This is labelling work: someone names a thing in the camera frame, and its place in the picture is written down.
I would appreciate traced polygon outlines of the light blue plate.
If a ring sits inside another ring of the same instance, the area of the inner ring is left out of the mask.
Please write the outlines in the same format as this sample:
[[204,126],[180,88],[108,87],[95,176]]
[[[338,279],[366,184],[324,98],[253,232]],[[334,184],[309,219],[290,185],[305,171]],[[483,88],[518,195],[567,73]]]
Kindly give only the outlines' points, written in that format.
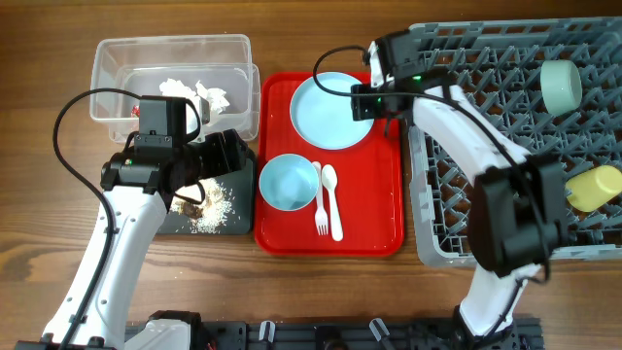
[[323,150],[343,150],[361,142],[373,120],[355,121],[349,97],[320,89],[313,78],[294,92],[290,105],[293,127],[308,144]]

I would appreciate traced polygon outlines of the white napkin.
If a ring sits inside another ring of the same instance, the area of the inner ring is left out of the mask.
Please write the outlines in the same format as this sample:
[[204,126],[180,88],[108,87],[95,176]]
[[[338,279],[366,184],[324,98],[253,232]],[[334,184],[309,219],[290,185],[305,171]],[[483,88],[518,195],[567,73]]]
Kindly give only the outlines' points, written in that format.
[[207,88],[200,81],[196,82],[195,88],[197,95],[208,104],[211,116],[223,113],[230,106],[225,90],[219,87]]
[[192,99],[196,96],[196,93],[190,87],[185,86],[179,80],[171,78],[162,82],[158,88],[163,96],[184,97],[188,99]]

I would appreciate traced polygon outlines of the food scraps and rice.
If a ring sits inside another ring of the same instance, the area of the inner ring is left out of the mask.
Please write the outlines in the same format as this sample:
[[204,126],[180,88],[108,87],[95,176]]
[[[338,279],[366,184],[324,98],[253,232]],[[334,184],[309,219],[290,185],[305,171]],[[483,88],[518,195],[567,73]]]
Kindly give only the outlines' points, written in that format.
[[177,234],[220,234],[232,211],[231,190],[215,178],[177,190],[169,210],[169,230]]

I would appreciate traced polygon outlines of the light blue bowl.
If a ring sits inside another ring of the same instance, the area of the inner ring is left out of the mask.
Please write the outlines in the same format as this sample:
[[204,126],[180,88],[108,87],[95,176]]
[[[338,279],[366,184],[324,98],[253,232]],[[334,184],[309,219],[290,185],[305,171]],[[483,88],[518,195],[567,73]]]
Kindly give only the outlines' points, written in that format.
[[297,154],[282,154],[269,160],[259,175],[259,192],[274,209],[293,212],[311,203],[319,189],[313,163]]

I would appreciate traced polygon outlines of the white plastic spoon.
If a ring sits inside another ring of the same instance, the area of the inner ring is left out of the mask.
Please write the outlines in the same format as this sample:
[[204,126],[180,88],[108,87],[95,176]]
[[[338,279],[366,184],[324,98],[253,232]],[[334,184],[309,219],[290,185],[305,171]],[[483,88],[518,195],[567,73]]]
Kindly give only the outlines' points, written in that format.
[[334,241],[340,242],[344,238],[344,233],[335,193],[337,183],[338,178],[334,167],[326,164],[322,169],[322,184],[328,191],[331,236]]

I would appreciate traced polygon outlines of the white plastic fork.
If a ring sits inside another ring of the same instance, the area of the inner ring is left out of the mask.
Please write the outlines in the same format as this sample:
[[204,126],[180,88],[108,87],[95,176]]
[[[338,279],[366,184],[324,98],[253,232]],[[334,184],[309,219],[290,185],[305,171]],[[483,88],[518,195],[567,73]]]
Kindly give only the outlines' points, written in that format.
[[316,169],[317,177],[318,177],[318,189],[316,193],[317,209],[316,209],[315,217],[314,217],[316,230],[319,235],[328,235],[329,234],[328,214],[324,207],[324,191],[323,191],[323,185],[322,185],[322,180],[321,180],[322,167],[318,161],[313,161],[312,164],[314,168]]

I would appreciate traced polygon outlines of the mint green bowl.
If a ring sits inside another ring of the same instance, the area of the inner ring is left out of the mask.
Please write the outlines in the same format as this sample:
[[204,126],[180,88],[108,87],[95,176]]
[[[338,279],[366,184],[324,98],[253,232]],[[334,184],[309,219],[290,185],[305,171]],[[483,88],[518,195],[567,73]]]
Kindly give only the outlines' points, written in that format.
[[554,116],[576,110],[582,99],[578,68],[570,60],[546,60],[540,69],[540,89],[547,112]]

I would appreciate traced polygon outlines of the yellow plastic cup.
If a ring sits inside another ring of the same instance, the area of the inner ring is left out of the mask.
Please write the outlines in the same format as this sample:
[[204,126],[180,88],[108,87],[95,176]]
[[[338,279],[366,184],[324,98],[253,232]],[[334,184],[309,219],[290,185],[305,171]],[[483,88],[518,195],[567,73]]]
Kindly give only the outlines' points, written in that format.
[[621,171],[611,165],[601,165],[570,178],[570,205],[582,212],[592,212],[621,194]]

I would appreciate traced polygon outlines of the red strawberry cake wrapper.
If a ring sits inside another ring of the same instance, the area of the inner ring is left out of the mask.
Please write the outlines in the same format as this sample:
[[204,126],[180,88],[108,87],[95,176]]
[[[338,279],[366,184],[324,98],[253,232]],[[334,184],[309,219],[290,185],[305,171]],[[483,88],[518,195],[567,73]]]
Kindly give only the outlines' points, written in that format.
[[132,118],[139,118],[140,117],[140,109],[139,109],[139,107],[137,105],[132,107],[130,116]]

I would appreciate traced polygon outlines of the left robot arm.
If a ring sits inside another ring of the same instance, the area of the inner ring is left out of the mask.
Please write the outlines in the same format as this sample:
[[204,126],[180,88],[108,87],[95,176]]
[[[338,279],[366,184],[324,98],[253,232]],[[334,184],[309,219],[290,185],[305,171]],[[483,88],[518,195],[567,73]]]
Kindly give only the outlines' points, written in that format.
[[139,128],[102,167],[94,186],[70,173],[100,208],[72,285],[37,341],[18,349],[213,349],[215,338],[196,312],[158,311],[125,336],[128,309],[148,248],[183,187],[243,169],[253,154],[235,129],[201,138],[187,129],[184,97],[140,95]]

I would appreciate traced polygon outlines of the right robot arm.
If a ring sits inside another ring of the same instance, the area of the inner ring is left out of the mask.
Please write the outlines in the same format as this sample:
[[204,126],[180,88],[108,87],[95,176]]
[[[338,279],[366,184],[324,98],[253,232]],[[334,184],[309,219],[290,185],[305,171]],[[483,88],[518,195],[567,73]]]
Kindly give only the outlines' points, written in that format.
[[407,48],[409,31],[363,50],[370,81],[352,87],[353,118],[402,119],[423,130],[471,185],[467,240],[476,259],[469,291],[454,311],[450,343],[481,349],[509,337],[512,313],[529,283],[543,285],[553,252],[569,240],[564,171],[503,136],[443,68]]

